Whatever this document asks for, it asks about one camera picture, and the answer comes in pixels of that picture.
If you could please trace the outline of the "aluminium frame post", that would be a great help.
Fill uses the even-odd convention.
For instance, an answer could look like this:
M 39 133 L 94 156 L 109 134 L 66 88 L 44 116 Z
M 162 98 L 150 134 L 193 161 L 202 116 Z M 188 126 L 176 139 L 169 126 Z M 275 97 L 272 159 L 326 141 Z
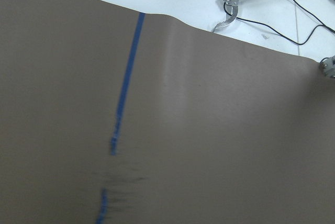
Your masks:
M 323 58 L 319 63 L 319 68 L 325 77 L 333 79 L 335 77 L 334 70 L 335 56 Z

